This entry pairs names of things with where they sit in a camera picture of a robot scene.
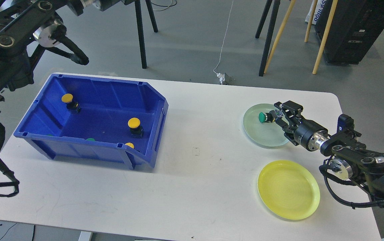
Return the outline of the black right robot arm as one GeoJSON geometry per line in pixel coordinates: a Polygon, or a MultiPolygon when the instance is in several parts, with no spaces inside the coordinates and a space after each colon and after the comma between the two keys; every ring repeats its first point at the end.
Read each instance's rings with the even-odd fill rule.
{"type": "Polygon", "coordinates": [[[368,150],[359,142],[361,134],[354,129],[354,120],[341,114],[337,120],[337,131],[328,130],[311,119],[302,116],[303,107],[292,101],[276,102],[270,111],[268,122],[279,125],[284,136],[295,146],[307,151],[319,151],[326,159],[319,166],[325,185],[332,197],[348,207],[384,208],[384,153],[368,150]],[[357,186],[370,196],[366,203],[354,203],[337,196],[328,180],[338,184],[357,186]]]}

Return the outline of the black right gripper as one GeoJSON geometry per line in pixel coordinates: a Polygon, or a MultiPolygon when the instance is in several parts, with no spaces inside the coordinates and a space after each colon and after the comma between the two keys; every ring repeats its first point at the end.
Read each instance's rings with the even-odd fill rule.
{"type": "Polygon", "coordinates": [[[289,124],[282,119],[276,119],[275,123],[281,127],[285,138],[295,146],[320,149],[322,143],[328,140],[326,128],[302,116],[302,105],[290,100],[284,103],[276,102],[274,107],[282,111],[289,124]]]}

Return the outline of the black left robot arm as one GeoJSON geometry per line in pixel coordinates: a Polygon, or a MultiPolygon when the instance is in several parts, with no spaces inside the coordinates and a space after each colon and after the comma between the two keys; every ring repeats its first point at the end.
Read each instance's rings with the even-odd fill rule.
{"type": "MultiPolygon", "coordinates": [[[[102,11],[117,4],[116,0],[14,0],[0,11],[0,92],[33,83],[33,71],[47,50],[80,65],[89,58],[66,36],[66,27],[57,10],[63,6],[77,16],[92,4],[102,11]]],[[[5,98],[0,94],[0,102],[5,98]]]]}

